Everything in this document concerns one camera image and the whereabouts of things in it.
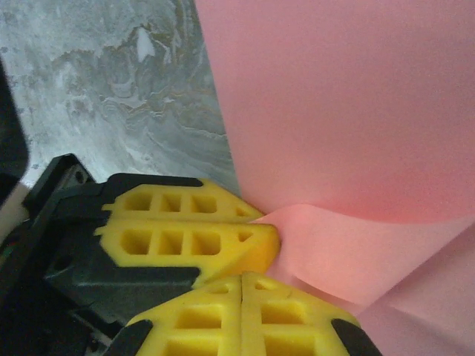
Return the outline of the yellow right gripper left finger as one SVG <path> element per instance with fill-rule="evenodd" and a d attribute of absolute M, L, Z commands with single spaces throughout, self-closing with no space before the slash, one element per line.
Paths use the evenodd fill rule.
<path fill-rule="evenodd" d="M 239 355 L 241 277 L 226 277 L 133 317 L 108 355 Z"/>

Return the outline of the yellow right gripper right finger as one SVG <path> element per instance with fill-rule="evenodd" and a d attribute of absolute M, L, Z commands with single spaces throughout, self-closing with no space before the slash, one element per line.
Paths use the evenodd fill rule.
<path fill-rule="evenodd" d="M 277 280 L 241 277 L 242 355 L 380 355 L 348 311 Z"/>

